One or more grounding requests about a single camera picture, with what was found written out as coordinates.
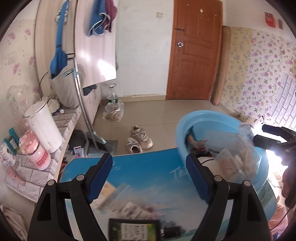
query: door panel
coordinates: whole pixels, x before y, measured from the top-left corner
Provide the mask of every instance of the door panel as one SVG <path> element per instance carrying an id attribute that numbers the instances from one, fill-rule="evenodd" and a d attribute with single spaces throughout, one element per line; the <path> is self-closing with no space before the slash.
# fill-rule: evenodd
<path id="1" fill-rule="evenodd" d="M 168 99 L 209 99 L 222 31 L 219 0 L 176 0 Z"/>

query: white thermos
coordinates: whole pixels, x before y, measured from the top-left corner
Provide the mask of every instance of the white thermos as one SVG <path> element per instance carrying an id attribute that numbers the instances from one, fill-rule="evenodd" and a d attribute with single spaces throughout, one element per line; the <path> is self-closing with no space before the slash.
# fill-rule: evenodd
<path id="1" fill-rule="evenodd" d="M 62 135 L 44 101 L 39 101 L 32 105 L 26 111 L 25 118 L 44 149 L 53 153 L 61 146 L 63 140 Z"/>

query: gray bag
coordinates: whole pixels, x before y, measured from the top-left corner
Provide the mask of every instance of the gray bag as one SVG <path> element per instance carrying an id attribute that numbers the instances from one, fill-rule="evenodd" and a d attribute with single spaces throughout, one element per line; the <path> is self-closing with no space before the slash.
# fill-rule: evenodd
<path id="1" fill-rule="evenodd" d="M 83 67 L 78 65 L 78 70 L 80 82 L 82 84 L 85 78 Z M 75 66 L 71 61 L 66 67 L 62 69 L 57 77 L 50 80 L 51 87 L 57 94 L 61 104 L 70 109 L 74 109 L 80 104 L 73 72 L 75 72 Z"/>

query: blue gripper pad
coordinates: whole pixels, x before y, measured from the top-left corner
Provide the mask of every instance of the blue gripper pad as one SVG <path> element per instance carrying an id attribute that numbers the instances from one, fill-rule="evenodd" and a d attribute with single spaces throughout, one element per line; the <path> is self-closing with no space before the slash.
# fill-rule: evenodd
<path id="1" fill-rule="evenodd" d="M 203 170 L 205 167 L 201 165 L 194 154 L 189 154 L 186 157 L 186 168 L 193 181 L 196 191 L 198 192 L 198 195 L 209 205 L 212 200 L 210 193 L 213 189 L 213 180 Z"/>
<path id="2" fill-rule="evenodd" d="M 86 172 L 86 198 L 91 204 L 94 199 L 97 199 L 103 185 L 112 169 L 113 159 L 109 153 L 105 153 L 97 165 L 91 166 L 89 170 Z"/>

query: shoe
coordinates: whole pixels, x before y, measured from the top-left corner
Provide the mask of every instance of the shoe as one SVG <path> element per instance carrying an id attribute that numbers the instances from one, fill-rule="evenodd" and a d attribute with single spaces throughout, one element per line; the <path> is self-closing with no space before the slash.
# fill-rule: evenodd
<path id="1" fill-rule="evenodd" d="M 142 147 L 140 143 L 134 139 L 134 138 L 128 138 L 127 143 L 126 143 L 126 149 L 130 154 L 135 154 L 135 153 L 142 153 Z"/>
<path id="2" fill-rule="evenodd" d="M 131 137 L 136 139 L 143 149 L 148 149 L 153 146 L 152 140 L 146 135 L 143 128 L 132 126 Z"/>

